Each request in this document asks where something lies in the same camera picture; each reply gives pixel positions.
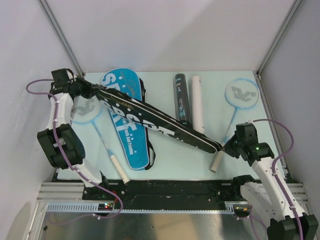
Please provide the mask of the white shuttlecock tube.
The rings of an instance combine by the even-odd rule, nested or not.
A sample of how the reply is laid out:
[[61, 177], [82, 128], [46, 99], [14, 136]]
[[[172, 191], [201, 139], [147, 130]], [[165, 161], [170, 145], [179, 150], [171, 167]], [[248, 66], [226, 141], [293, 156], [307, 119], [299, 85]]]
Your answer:
[[202, 80], [197, 75], [191, 77], [191, 111], [193, 128], [205, 134]]

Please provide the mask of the black shuttlecock tube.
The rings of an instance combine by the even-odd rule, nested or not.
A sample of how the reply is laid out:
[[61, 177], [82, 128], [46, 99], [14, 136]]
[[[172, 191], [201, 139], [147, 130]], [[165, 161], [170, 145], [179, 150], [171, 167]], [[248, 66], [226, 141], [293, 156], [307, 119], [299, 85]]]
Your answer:
[[174, 76], [178, 119], [187, 128], [192, 127], [186, 76], [178, 73]]

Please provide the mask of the black racket bag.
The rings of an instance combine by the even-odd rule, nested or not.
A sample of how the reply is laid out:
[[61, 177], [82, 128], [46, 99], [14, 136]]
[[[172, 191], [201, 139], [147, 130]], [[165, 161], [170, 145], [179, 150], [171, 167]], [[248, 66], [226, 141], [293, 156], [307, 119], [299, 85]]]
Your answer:
[[210, 154], [222, 150], [219, 142], [184, 126], [152, 105], [130, 97], [119, 90], [92, 84], [91, 93], [109, 110], [128, 121]]

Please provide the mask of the blue racket bag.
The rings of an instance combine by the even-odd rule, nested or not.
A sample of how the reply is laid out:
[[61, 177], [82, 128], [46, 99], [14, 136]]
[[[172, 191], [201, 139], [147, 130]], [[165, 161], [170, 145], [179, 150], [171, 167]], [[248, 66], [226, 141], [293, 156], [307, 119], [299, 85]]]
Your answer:
[[[101, 84], [107, 88], [117, 89], [140, 101], [145, 101], [144, 83], [130, 68], [115, 68], [105, 73]], [[135, 171], [149, 170], [154, 164], [156, 153], [149, 141], [148, 130], [121, 117], [111, 109], [108, 112], [129, 167]]]

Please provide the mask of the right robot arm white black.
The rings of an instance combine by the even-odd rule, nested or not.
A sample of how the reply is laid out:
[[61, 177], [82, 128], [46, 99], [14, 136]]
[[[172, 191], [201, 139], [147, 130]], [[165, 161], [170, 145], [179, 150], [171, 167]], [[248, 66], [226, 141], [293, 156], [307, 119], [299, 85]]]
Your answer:
[[232, 197], [245, 199], [258, 213], [269, 240], [313, 240], [319, 227], [315, 215], [307, 214], [282, 178], [271, 147], [259, 142], [251, 122], [238, 124], [234, 135], [222, 151], [231, 157], [243, 158], [260, 179], [258, 184], [247, 175], [232, 179]]

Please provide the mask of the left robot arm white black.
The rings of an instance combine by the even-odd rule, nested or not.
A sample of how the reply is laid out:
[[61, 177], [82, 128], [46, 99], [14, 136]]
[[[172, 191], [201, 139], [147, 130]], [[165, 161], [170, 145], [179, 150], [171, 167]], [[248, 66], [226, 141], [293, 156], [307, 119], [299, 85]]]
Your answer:
[[53, 167], [72, 170], [89, 192], [101, 200], [107, 199], [111, 187], [103, 173], [87, 162], [84, 145], [72, 128], [74, 100], [79, 96], [85, 99], [95, 96], [93, 84], [75, 76], [69, 68], [54, 70], [51, 74], [50, 117], [45, 130], [37, 133], [37, 140]]

